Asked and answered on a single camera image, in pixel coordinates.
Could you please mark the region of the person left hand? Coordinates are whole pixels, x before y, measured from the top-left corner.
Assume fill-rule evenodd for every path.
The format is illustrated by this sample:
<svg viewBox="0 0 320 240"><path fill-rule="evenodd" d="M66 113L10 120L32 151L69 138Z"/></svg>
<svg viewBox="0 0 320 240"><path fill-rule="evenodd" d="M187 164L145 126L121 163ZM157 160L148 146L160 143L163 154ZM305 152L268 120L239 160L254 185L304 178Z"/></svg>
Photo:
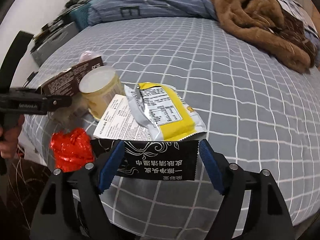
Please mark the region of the person left hand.
<svg viewBox="0 0 320 240"><path fill-rule="evenodd" d="M21 133L24 120L24 115L20 115L15 127L8 130L3 130L1 127L0 136L2 140L0 143L0 150L2 158L12 159L15 156L18 145L18 137Z"/></svg>

